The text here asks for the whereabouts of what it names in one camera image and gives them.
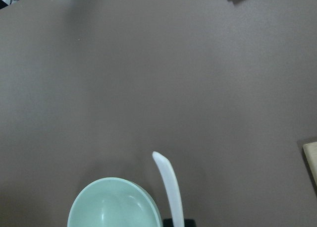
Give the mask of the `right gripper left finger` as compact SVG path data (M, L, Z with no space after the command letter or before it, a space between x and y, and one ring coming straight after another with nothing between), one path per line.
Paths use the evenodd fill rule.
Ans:
M163 219L163 227L174 227L172 219Z

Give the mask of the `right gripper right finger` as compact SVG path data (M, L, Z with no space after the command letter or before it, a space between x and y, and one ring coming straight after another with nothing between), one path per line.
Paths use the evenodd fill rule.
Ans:
M184 220L184 227L195 227L195 220L194 219L185 219Z

